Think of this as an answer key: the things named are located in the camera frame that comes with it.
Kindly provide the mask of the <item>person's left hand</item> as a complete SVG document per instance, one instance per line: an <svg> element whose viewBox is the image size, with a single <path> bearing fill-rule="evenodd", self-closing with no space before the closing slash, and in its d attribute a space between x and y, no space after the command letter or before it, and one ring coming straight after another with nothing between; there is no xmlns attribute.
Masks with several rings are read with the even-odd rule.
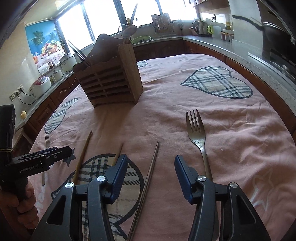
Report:
<svg viewBox="0 0 296 241"><path fill-rule="evenodd" d="M34 192L34 187L29 181L25 188L26 198L19 202L15 195L1 190L1 211L4 211L4 217L11 226L21 225L30 230L37 227L39 217Z"/></svg>

